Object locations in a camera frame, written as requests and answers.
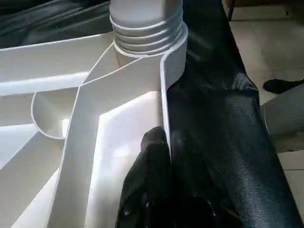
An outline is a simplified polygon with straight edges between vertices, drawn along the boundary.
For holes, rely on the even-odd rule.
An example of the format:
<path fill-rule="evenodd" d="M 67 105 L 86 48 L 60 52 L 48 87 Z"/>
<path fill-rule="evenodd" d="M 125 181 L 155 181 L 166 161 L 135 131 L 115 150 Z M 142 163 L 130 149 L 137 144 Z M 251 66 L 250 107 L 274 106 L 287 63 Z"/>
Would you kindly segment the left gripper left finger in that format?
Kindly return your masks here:
<path fill-rule="evenodd" d="M 171 158 L 164 129 L 146 132 L 120 197 L 117 228 L 172 228 Z"/>

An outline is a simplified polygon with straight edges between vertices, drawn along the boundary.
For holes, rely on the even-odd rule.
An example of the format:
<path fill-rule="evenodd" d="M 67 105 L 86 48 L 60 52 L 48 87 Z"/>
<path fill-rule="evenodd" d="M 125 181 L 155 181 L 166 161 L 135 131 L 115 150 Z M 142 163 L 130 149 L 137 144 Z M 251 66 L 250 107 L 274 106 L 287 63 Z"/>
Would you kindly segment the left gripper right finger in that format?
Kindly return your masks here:
<path fill-rule="evenodd" d="M 178 228 L 241 228 L 243 222 L 186 130 L 171 134 L 174 215 Z"/>

